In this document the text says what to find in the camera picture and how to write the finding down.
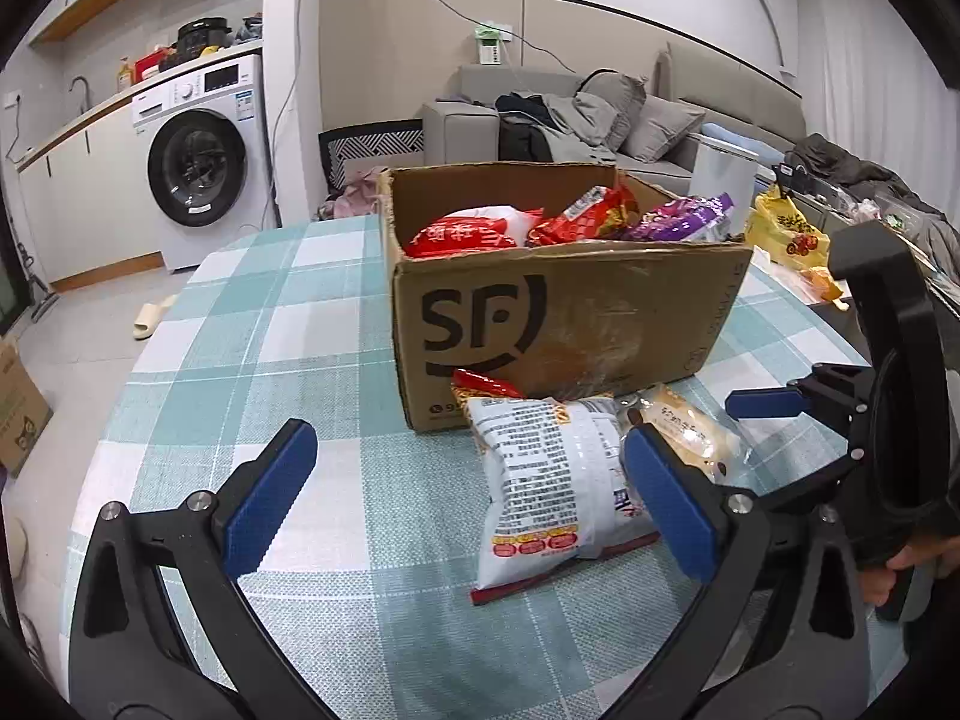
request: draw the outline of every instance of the kitchen cabinet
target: kitchen cabinet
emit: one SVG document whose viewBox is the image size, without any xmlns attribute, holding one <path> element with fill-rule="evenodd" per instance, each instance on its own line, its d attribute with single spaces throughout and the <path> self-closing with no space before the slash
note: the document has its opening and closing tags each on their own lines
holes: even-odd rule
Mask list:
<svg viewBox="0 0 960 720">
<path fill-rule="evenodd" d="M 51 281 L 160 248 L 138 148 L 125 106 L 21 172 L 30 230 Z"/>
</svg>

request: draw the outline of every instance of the washing machine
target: washing machine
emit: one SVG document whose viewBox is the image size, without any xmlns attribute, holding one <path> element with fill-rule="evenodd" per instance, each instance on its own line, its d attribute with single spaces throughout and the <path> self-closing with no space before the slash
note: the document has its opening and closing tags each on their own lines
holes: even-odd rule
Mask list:
<svg viewBox="0 0 960 720">
<path fill-rule="evenodd" d="M 277 226 L 259 55 L 157 84 L 131 111 L 168 271 Z"/>
</svg>

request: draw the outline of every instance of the faucet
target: faucet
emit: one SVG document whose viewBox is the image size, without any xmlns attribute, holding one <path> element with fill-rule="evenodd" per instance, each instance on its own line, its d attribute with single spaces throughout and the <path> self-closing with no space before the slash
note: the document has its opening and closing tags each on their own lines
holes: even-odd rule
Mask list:
<svg viewBox="0 0 960 720">
<path fill-rule="evenodd" d="M 75 79 L 70 81 L 69 92 L 73 91 L 73 87 L 76 85 L 77 81 L 83 81 L 83 100 L 80 102 L 80 115 L 83 116 L 90 108 L 93 108 L 90 105 L 90 83 L 83 76 L 77 76 Z"/>
</svg>

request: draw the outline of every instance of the human hand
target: human hand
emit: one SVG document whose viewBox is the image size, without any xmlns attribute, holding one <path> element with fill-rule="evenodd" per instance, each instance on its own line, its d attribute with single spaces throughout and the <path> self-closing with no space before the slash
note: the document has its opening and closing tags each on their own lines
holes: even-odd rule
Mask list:
<svg viewBox="0 0 960 720">
<path fill-rule="evenodd" d="M 887 603 L 890 591 L 894 589 L 896 572 L 913 565 L 920 565 L 932 560 L 933 557 L 941 559 L 940 569 L 937 572 L 939 577 L 952 573 L 957 566 L 960 566 L 960 536 L 943 538 L 931 533 L 914 536 L 904 549 L 887 560 L 886 565 L 865 568 L 860 572 L 860 590 L 863 592 L 863 600 L 868 604 L 881 607 Z"/>
</svg>

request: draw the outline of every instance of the soap bottle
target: soap bottle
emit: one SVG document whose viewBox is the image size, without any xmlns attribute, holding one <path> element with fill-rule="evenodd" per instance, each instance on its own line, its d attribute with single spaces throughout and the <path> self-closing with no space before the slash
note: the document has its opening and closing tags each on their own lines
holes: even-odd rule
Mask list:
<svg viewBox="0 0 960 720">
<path fill-rule="evenodd" d="M 130 89 L 131 86 L 133 86 L 133 68 L 128 62 L 128 57 L 125 56 L 120 60 L 120 70 L 117 71 L 117 92 Z"/>
</svg>

